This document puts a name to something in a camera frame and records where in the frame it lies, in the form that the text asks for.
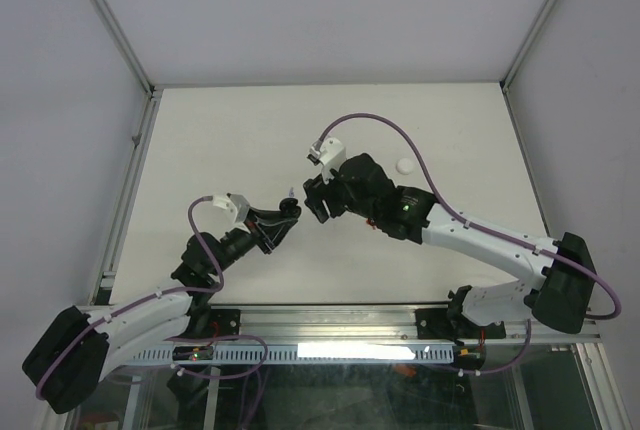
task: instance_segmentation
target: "black bracket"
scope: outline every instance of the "black bracket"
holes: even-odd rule
[[[485,340],[501,340],[507,337],[504,323],[480,327],[464,317],[449,319],[447,308],[419,308],[415,311],[419,340],[450,340],[463,346],[461,339],[480,340],[484,330]]]
[[[209,307],[191,317],[183,338],[213,339],[240,333],[240,310]]]

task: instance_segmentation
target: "white tabletop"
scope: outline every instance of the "white tabletop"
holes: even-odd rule
[[[414,139],[454,206],[503,226],[544,234],[516,135],[497,84],[345,85],[165,90],[117,267],[111,301],[144,293],[179,264],[191,236],[186,211],[202,195],[243,194],[276,209],[318,173],[307,151],[335,118],[371,112]],[[399,185],[428,188],[395,132],[350,121],[332,132],[348,155],[367,152]],[[210,204],[195,212],[201,231],[229,224]],[[219,303],[383,303],[443,300],[462,285],[509,275],[452,251],[392,240],[345,215],[321,225],[303,207],[300,222],[269,256],[258,249],[225,272]]]

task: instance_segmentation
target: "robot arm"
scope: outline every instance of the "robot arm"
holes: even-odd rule
[[[275,211],[257,210],[241,195],[215,196],[233,229],[217,240],[201,236],[224,271],[258,247],[271,253],[297,223],[301,209],[287,198]],[[25,359],[22,369],[56,413],[82,403],[115,368],[157,342],[174,336],[213,337],[208,301],[219,286],[214,265],[195,236],[182,263],[147,294],[123,304],[81,312],[62,311]]]
[[[593,289],[593,280],[548,254],[561,254],[593,269],[586,244],[565,234],[562,241],[504,229],[459,212],[459,221],[427,191],[396,186],[368,155],[346,158],[342,143],[329,137],[316,142],[309,159],[322,166],[320,175],[304,184],[305,205],[321,223],[352,212],[388,236],[430,244],[464,253],[495,266],[516,281],[492,287],[460,287],[450,293],[448,317],[466,319],[477,326],[533,315],[541,323],[565,333],[579,333]],[[481,232],[469,222],[490,231],[526,240],[535,248]]]

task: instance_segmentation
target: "white ball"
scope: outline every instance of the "white ball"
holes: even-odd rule
[[[396,163],[396,170],[401,175],[409,175],[410,173],[413,173],[414,169],[415,165],[413,164],[413,160],[410,158],[401,158]]]

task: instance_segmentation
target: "glass panel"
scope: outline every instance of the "glass panel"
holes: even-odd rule
[[[490,353],[502,359],[510,352],[493,348]],[[189,368],[232,375],[248,367]],[[573,354],[547,347],[534,347],[516,372],[480,378],[391,363],[265,366],[260,370],[264,393],[259,401],[255,374],[246,381],[209,382],[177,377],[168,368],[128,367],[120,372],[137,376],[102,382],[70,428],[200,430],[205,422],[207,430],[598,428]],[[140,383],[122,384],[132,378]],[[243,419],[250,425],[241,426]]]

